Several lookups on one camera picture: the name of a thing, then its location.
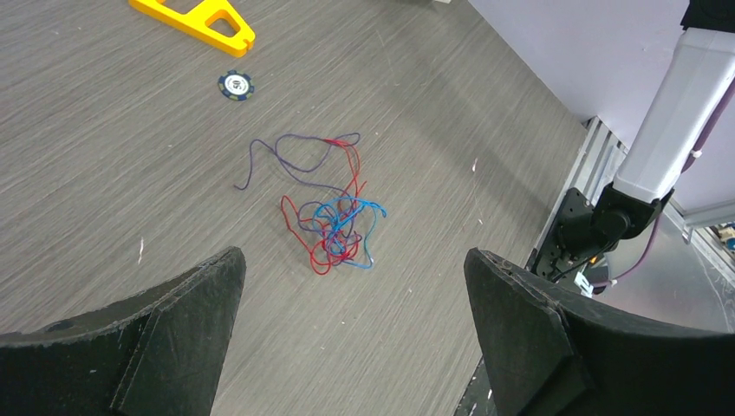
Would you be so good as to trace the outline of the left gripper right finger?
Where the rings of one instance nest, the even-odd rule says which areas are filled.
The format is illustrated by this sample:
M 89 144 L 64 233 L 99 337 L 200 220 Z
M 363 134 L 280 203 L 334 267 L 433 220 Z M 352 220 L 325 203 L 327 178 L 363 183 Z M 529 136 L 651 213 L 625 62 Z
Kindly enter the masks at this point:
M 487 250 L 464 275 L 499 414 L 733 414 L 733 335 L 628 313 Z

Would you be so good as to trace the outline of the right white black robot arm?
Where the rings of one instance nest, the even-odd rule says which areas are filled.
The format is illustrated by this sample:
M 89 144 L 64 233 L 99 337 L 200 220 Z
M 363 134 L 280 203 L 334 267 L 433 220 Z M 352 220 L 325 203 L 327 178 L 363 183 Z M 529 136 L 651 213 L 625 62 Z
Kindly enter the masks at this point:
M 556 229 L 556 246 L 573 259 L 612 250 L 661 214 L 734 96 L 734 3 L 691 1 L 680 25 L 671 64 L 628 155 L 592 212 Z

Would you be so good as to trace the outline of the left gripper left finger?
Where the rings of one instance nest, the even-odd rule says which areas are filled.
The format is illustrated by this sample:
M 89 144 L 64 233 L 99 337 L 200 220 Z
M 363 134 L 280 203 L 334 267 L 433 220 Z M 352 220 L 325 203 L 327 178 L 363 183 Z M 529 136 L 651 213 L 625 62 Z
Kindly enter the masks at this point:
M 229 247 L 102 309 L 3 334 L 2 414 L 209 414 L 245 274 Z

